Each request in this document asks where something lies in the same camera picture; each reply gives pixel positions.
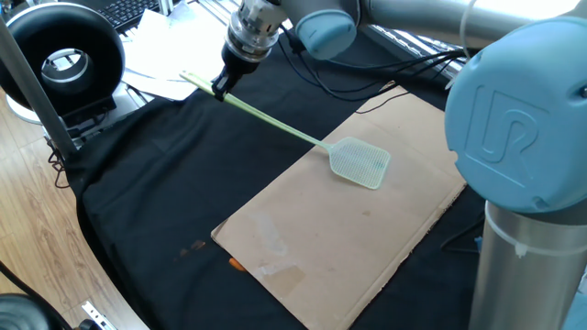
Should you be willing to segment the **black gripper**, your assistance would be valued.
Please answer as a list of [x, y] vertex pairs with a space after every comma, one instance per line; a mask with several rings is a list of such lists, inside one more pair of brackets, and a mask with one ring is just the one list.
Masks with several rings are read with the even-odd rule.
[[220, 102], [225, 99], [226, 93], [230, 93], [239, 81], [239, 76], [253, 73], [258, 67], [258, 62], [243, 60], [225, 44], [221, 51], [224, 68], [212, 83], [213, 96]]

